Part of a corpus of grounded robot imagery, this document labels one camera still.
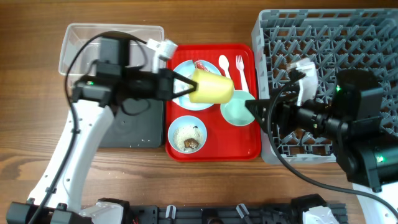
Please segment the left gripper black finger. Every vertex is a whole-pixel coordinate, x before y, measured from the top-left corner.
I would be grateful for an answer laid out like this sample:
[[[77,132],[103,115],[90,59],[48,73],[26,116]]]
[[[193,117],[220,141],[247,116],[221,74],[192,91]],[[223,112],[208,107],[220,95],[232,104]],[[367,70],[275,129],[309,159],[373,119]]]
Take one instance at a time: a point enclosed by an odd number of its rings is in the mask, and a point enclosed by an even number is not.
[[[172,88],[172,99],[175,98],[180,98],[181,96],[184,95],[189,95],[190,93],[193,93],[197,90],[196,87],[193,87],[191,85],[174,85]]]
[[[187,77],[185,77],[185,76],[183,76],[183,75],[181,75],[181,74],[179,74],[179,73],[177,73],[177,72],[175,72],[173,70],[172,70],[172,76],[173,76],[174,79],[180,80],[181,82],[187,83],[187,84],[189,84],[189,85],[191,85],[193,87],[197,86],[197,82],[195,82],[195,81],[193,81],[193,80],[191,80],[191,79],[189,79],[189,78],[187,78]]]

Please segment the yellow plastic cup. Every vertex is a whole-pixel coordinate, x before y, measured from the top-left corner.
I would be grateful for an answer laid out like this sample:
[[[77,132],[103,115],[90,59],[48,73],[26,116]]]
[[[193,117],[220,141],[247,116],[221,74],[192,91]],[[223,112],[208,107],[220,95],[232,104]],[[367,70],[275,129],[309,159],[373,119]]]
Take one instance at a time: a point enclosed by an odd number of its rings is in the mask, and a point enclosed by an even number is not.
[[[234,83],[230,78],[196,69],[192,80],[197,83],[197,88],[189,94],[191,103],[223,104],[233,96]]]

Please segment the green plastic bowl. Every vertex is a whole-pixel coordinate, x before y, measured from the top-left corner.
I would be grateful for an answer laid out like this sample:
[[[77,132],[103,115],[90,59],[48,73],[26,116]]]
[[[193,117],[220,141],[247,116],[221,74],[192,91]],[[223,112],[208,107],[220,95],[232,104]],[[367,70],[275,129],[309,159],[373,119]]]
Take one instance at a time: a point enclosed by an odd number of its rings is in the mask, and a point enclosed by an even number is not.
[[[247,126],[254,121],[254,116],[246,108],[247,100],[254,100],[255,97],[243,90],[233,91],[232,98],[220,105],[222,117],[233,126]]]

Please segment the red snack wrapper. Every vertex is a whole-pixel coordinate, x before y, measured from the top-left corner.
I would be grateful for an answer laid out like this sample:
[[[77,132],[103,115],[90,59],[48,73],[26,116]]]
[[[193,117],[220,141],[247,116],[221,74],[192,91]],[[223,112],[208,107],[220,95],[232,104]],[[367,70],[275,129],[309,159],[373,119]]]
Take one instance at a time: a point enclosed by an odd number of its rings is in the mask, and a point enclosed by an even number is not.
[[[204,66],[204,64],[202,63],[201,60],[194,61],[193,64],[194,64],[196,69],[204,70],[206,72],[209,72],[209,70]]]

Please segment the small light blue bowl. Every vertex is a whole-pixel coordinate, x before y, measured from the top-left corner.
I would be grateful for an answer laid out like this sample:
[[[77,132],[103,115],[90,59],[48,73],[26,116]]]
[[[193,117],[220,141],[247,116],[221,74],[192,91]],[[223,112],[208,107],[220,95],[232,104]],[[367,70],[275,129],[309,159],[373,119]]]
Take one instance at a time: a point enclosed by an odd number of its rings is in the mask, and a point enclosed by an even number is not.
[[[207,140],[207,129],[202,120],[186,115],[174,121],[167,131],[167,139],[175,152],[193,154],[202,149]]]

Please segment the rice food waste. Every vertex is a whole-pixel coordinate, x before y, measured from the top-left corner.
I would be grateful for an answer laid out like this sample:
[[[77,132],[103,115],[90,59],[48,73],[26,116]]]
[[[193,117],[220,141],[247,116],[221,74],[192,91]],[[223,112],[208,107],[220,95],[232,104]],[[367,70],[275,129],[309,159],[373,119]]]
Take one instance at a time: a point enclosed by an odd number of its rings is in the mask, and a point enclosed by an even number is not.
[[[203,133],[198,126],[187,124],[175,130],[173,140],[178,151],[191,153],[203,145]]]

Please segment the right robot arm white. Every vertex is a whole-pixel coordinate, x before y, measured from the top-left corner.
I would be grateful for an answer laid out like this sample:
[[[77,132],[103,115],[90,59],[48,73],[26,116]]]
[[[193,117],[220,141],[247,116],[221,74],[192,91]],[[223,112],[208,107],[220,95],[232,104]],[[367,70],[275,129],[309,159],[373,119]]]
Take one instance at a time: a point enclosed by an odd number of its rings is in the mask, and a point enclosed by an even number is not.
[[[368,223],[397,223],[397,137],[380,128],[383,90],[373,73],[343,70],[337,74],[331,104],[318,103],[318,75],[291,68],[290,81],[268,100],[248,100],[246,108],[272,137],[273,125],[282,134],[296,129],[332,141],[336,162],[352,189],[323,184],[276,156],[291,173],[324,189],[358,196]]]

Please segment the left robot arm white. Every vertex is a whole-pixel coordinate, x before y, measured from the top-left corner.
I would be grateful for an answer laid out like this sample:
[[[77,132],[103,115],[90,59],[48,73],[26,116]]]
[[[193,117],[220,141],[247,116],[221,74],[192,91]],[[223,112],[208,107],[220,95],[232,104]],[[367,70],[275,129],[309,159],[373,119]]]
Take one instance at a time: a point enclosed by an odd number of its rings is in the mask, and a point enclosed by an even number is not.
[[[123,32],[98,34],[100,54],[87,73],[65,87],[68,119],[53,156],[24,203],[14,202],[8,223],[131,223],[129,202],[101,199],[82,208],[88,171],[99,145],[112,125],[115,111],[128,98],[172,100],[174,81],[189,82],[178,73],[160,68],[177,46],[170,40],[140,40]]]

